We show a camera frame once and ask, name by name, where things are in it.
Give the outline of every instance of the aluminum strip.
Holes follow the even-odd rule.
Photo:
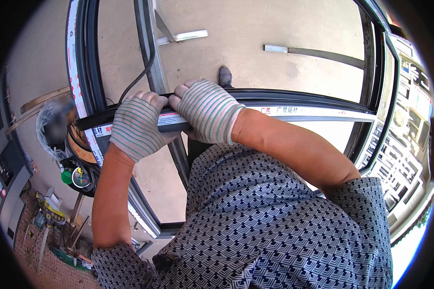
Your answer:
[[[192,32],[179,33],[175,36],[175,41],[179,42],[179,41],[185,41],[188,39],[203,38],[203,37],[208,37],[207,30],[198,30],[198,31],[192,31]],[[167,43],[171,43],[167,37],[159,38],[157,40],[158,46],[164,45]]]

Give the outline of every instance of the glass pane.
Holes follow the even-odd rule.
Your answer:
[[[385,122],[390,98],[392,97],[392,90],[394,88],[394,75],[395,75],[395,59],[389,47],[385,49],[386,66],[384,68],[384,83],[382,85],[381,100],[377,110],[377,118]]]

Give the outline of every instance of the wooden stick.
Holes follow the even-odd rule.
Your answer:
[[[37,107],[38,105],[44,103],[45,101],[51,100],[52,98],[58,97],[60,95],[63,95],[65,93],[70,93],[71,92],[71,88],[69,86],[64,87],[64,88],[60,88],[57,89],[55,91],[49,92],[47,94],[41,95],[36,99],[33,99],[31,101],[29,101],[28,103],[24,104],[20,111],[21,114],[30,111],[31,109],[33,109],[34,107]]]
[[[10,126],[6,131],[5,131],[5,135],[8,136],[9,134],[11,134],[12,131],[14,131],[18,126],[20,126],[21,124],[23,124],[23,122],[25,122],[26,120],[30,119],[32,116],[36,115],[38,112],[40,111],[40,109],[36,109],[35,111],[26,114],[25,116],[23,116],[20,120],[18,120],[16,123],[14,123],[12,126]]]
[[[81,233],[82,233],[82,229],[84,228],[84,225],[87,222],[87,220],[88,220],[89,217],[90,216],[87,216],[87,218],[85,219],[84,223],[82,223],[81,229],[79,230],[79,233],[77,233],[77,236],[75,237],[74,242],[72,242],[72,245],[70,246],[70,250],[74,250],[74,246],[77,243],[77,240],[79,240],[79,237],[81,236]]]

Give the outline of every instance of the metal rod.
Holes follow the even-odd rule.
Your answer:
[[[29,218],[29,220],[27,221],[27,226],[26,226],[26,231],[24,233],[24,238],[23,238],[23,245],[21,246],[21,248],[24,248],[24,242],[26,241],[26,237],[28,235],[29,232],[29,226],[31,225],[31,222],[34,218],[34,214],[37,212],[37,208],[34,209],[33,214],[31,215],[31,217]]]
[[[140,255],[141,253],[145,252],[146,249],[148,249],[153,244],[152,241],[148,241],[148,243],[143,244],[140,249],[138,249],[135,254]]]
[[[347,55],[329,52],[329,51],[323,51],[323,50],[316,50],[316,49],[306,49],[306,48],[291,48],[291,47],[282,47],[282,46],[276,46],[276,45],[266,45],[264,44],[263,47],[264,51],[273,51],[273,52],[282,52],[282,53],[290,53],[290,54],[300,54],[300,55],[307,55],[307,56],[314,56],[324,59],[329,59],[332,61],[341,62],[353,67],[357,67],[360,69],[364,69],[364,61],[360,60],[358,58],[350,57]]]

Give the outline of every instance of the window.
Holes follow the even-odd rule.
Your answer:
[[[408,114],[410,114],[410,121],[418,128],[421,124],[421,118],[411,109],[408,110]]]
[[[419,185],[420,185],[420,182],[416,182],[416,184],[411,189],[411,192],[408,194],[408,196],[406,196],[405,199],[403,199],[403,202],[405,204],[408,203],[408,201],[411,199],[411,196],[413,196],[414,192],[416,192],[416,190],[419,188]]]
[[[419,140],[418,140],[418,145],[421,148],[425,148],[426,147],[426,142],[427,142],[427,138],[429,137],[429,130],[430,130],[430,126],[428,123],[424,122],[422,124],[422,130],[419,136]]]

